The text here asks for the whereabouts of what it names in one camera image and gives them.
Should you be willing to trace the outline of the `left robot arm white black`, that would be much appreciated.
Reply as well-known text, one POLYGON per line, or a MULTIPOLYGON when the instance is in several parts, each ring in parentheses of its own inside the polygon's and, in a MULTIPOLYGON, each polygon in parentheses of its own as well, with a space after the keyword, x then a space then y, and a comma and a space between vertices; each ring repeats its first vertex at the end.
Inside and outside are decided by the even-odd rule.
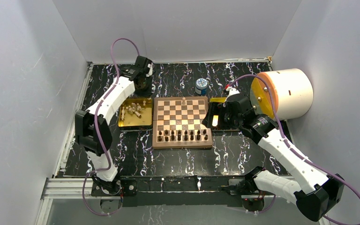
POLYGON ((94 175, 104 181, 103 189, 110 195, 121 190, 121 182, 115 177, 117 167, 113 164, 109 148, 113 137, 110 121, 122 103, 135 91, 150 90, 153 75, 152 60, 137 56, 133 65, 119 69, 108 90, 86 110, 75 113, 75 142, 84 147, 94 166, 94 175))

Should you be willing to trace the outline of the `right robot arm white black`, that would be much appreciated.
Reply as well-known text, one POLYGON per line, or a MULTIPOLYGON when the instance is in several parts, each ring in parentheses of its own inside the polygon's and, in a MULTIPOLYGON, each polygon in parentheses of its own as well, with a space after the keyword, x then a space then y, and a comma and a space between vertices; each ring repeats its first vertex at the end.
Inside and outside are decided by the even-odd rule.
POLYGON ((281 135, 276 121, 263 113, 256 113, 249 98, 230 88, 225 102, 211 102, 202 120, 211 125, 218 116, 218 128, 238 129, 245 137, 269 152, 287 169, 293 179, 274 175, 261 166, 244 175, 243 181, 225 187, 228 193, 266 191, 295 204, 309 220, 319 221, 342 196, 344 185, 333 176, 310 165, 302 153, 290 150, 292 143, 281 135))

